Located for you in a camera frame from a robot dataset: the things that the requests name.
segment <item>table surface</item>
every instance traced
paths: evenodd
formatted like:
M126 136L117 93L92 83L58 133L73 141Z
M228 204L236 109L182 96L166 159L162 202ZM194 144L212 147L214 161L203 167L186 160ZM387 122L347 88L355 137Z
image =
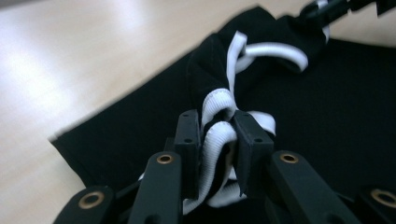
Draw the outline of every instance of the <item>table surface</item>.
M241 10L306 0L42 0L0 7L0 223L51 223L84 189L49 139L111 105ZM332 37L396 47L396 11L370 6Z

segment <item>metal rivet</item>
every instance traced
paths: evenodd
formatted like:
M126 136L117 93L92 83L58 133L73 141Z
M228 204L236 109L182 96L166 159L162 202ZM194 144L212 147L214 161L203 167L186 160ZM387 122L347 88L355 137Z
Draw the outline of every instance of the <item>metal rivet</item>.
M297 163L298 162L298 157L291 155L289 153L281 154L280 159L287 163Z
M157 162L160 164L168 164L171 163L173 159L171 155L161 155L157 158Z
M396 195L392 192L382 189L373 189L371 191L371 196L377 202L382 203L387 207L396 208Z
M93 201L88 200L91 197L95 197L95 199ZM90 209L99 205L104 199L105 199L105 194L102 191L97 190L84 195L84 197L82 197L79 200L78 206L82 209Z

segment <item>black fabric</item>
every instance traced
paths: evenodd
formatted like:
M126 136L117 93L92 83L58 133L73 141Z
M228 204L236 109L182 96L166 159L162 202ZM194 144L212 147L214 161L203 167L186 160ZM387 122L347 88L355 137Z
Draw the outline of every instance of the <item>black fabric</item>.
M86 186L123 189L143 174L149 157L175 136L191 109L185 79L189 55L77 128L52 142Z
M256 20L258 14L274 21L255 8L221 32L247 23L254 26L248 21ZM331 39L312 55L315 60L302 74L279 63L269 66L266 58L256 60L236 77L238 107L273 115L276 149L301 153L335 191L353 198L364 185L396 189L396 49ZM221 57L201 63L201 68L207 71L212 63L224 66ZM149 156L162 151L166 137L174 136L178 115L199 107L194 106L199 100L190 98L187 70L191 60L190 54L184 56L52 142L86 186L109 185L120 190L134 183ZM249 82L244 74L255 81ZM266 223L260 201L221 209L201 206L185 219L185 223Z

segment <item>white fabric loop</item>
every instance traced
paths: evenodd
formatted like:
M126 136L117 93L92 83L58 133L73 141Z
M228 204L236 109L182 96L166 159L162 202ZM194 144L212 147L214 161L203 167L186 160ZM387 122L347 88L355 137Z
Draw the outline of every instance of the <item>white fabric loop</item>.
M282 43L265 42L251 44L246 46L245 54L250 57L271 56L286 59L295 63L300 68L300 72L304 71L308 66L308 57L302 50Z
M221 110L225 110L225 120L230 120L236 110L233 95L227 89L216 89L210 92L204 99L202 106L201 128L212 120Z
M245 47L248 37L240 32L236 32L227 51L227 78L230 92L233 94L233 86L235 83L235 65L239 54Z
M245 69L247 69L256 59L256 57L251 57L244 55L242 58L238 59L235 65L235 73L238 74Z
M276 135L276 123L272 115L260 111L248 111L248 113L267 132Z
M233 126L226 121L220 121L214 124L206 133L203 145L201 173L199 176L199 196L197 200L186 199L183 201L184 215L188 214L204 201L215 176L219 154L223 146L232 141L236 141L236 132Z
M236 172L234 168L231 169L230 176L228 178L231 180L236 180Z
M230 203L237 203L241 200L246 199L246 195L242 194L239 196L240 188L238 183L233 183L226 186L221 191L217 192L210 200L206 203L211 207L223 207Z

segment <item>black cloth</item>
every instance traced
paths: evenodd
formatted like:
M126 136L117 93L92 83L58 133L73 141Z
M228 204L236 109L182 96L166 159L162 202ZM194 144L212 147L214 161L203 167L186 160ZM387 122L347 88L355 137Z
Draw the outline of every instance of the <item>black cloth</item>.
M253 29L266 21L274 19L254 8L231 20L219 34L247 33L247 26ZM224 43L229 41L220 41L219 48L226 48ZM303 48L310 49L309 42ZM396 189L396 49L335 39L318 48L312 54L306 52L310 65L301 74L282 63L267 66L267 58L256 60L244 72L254 82L246 84L237 76L236 83L241 83L235 86L238 107L273 115L276 149L302 154L336 192L353 198L365 185ZM212 63L221 64L216 69L225 64L222 59ZM203 99L193 96L187 76L190 64L191 54L187 54L52 141L87 187L108 185L120 190L134 183L148 158L163 150L166 137L175 135L178 115L200 109L197 102ZM212 64L208 65L201 64L204 70ZM201 206L185 223L214 223L215 219L215 223L242 223L242 217L247 218L243 223L265 223L263 211L262 202L257 201L221 209Z

